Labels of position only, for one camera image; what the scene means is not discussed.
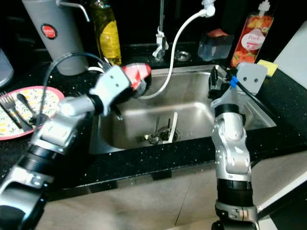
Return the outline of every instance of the white label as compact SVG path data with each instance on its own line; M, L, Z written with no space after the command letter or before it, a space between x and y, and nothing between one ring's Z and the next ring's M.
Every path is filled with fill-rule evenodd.
M264 40L265 36L260 29L256 28L244 35L241 43L246 50L256 50L261 48Z

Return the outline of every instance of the plate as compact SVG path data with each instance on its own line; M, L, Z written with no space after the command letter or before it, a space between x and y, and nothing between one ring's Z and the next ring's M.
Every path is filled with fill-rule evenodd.
M27 107L24 106L24 104L17 100L16 96L19 93L23 94L27 98L30 106L38 113L43 94L43 86L26 87L8 93L8 95L11 95L15 100L17 111L26 121L29 121L32 114ZM61 91L52 87L47 87L43 113L48 117L53 116L57 110L59 101L63 98L64 94ZM0 107L0 140L9 140L22 137L32 133L33 131L34 128L27 132L19 129Z

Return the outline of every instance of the stainless steel sink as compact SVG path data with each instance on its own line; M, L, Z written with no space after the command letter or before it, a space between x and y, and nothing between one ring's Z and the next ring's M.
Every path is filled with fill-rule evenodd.
M225 71L216 66L219 77ZM207 98L208 78L213 65L175 68L167 88L150 100L131 99L118 105L123 120L114 113L108 117L96 117L93 122L91 153L99 154L117 150L152 145L146 135L155 133L167 137L163 132L172 124L174 112L178 120L174 141L209 137L214 116L210 110L211 99ZM152 72L152 85L148 94L163 84L168 69ZM246 130L273 127L275 123L253 102L246 103Z

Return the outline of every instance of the soap bottle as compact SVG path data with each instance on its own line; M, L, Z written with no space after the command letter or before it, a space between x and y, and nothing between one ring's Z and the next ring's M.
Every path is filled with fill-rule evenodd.
M240 39L231 59L231 66L241 62L254 63L265 37L273 23L273 17L266 12L270 9L268 0L260 3L258 13L251 13L245 22Z
M95 38L100 57L105 56L112 65L120 65L118 30L108 0L90 0L89 10L94 21Z

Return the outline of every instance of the fork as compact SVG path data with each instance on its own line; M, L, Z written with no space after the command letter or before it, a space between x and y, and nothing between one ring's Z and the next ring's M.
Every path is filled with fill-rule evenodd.
M23 117L19 114L19 112L16 110L16 104L15 104L15 100L13 99L13 97L11 95L7 95L6 92L4 93L0 93L0 102L3 105L4 108L6 108L7 110L12 110L21 125L21 128L23 129L24 132L30 131L33 129L33 127L27 123L26 120L23 119Z

